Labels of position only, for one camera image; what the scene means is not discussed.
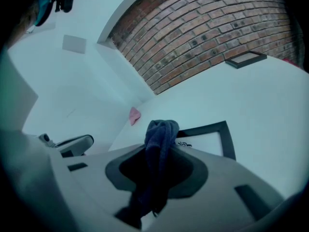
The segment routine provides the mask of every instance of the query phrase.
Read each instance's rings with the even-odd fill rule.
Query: white table
[[[226,121],[237,162],[284,197],[300,191],[309,173],[309,74],[268,57],[235,69],[210,68],[137,108],[110,150],[143,143],[153,119],[176,120],[180,129]]]

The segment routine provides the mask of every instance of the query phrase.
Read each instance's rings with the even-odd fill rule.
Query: dark blue towel
[[[151,175],[150,185],[143,191],[138,200],[142,205],[142,216],[151,210],[160,212],[167,199],[164,175],[169,148],[175,144],[179,125],[174,120],[152,120],[145,138],[145,158]]]

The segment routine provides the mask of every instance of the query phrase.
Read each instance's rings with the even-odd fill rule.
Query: black frame
[[[242,55],[245,55],[247,53],[254,53],[254,54],[257,54],[258,56],[257,57],[254,57],[254,58],[251,58],[251,59],[248,59],[248,60],[245,60],[243,62],[240,62],[240,63],[236,63],[234,62],[232,59],[234,58],[237,58],[239,56],[242,56]],[[259,61],[262,61],[264,59],[267,59],[267,55],[263,54],[263,53],[259,53],[259,52],[254,52],[254,51],[247,51],[247,52],[243,52],[243,53],[240,53],[236,56],[233,56],[229,59],[227,59],[225,62],[233,67],[235,67],[236,69],[240,69],[242,67],[245,67],[249,64],[253,64],[253,63],[256,63],[256,62],[259,62]]]
[[[177,134],[177,138],[198,136],[213,132],[218,132],[220,135],[223,156],[236,160],[232,136],[226,121],[187,130],[180,130]]]

